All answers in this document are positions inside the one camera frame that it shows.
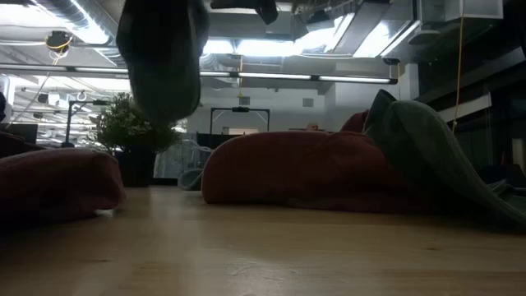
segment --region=potted plant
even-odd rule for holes
[[[95,140],[119,162],[126,187],[147,187],[153,178],[155,156],[179,140],[174,124],[157,125],[133,107],[132,97],[119,93],[99,116]]]

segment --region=black plant pot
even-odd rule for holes
[[[147,149],[116,152],[124,187],[148,187],[154,177],[155,156]]]

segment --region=wooden table surface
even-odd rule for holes
[[[526,236],[441,217],[208,206],[129,191],[113,217],[0,241],[0,295],[524,295]]]

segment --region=green plant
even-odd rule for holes
[[[155,125],[145,120],[132,107],[132,96],[119,93],[99,117],[95,140],[110,151],[117,147],[125,152],[146,148],[160,153],[178,142],[179,133],[174,127],[175,124]]]

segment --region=ceiling pipe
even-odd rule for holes
[[[90,0],[31,0],[31,2],[58,18],[78,39],[86,44],[108,46],[95,49],[118,67],[126,63],[115,46],[118,24],[96,2]]]

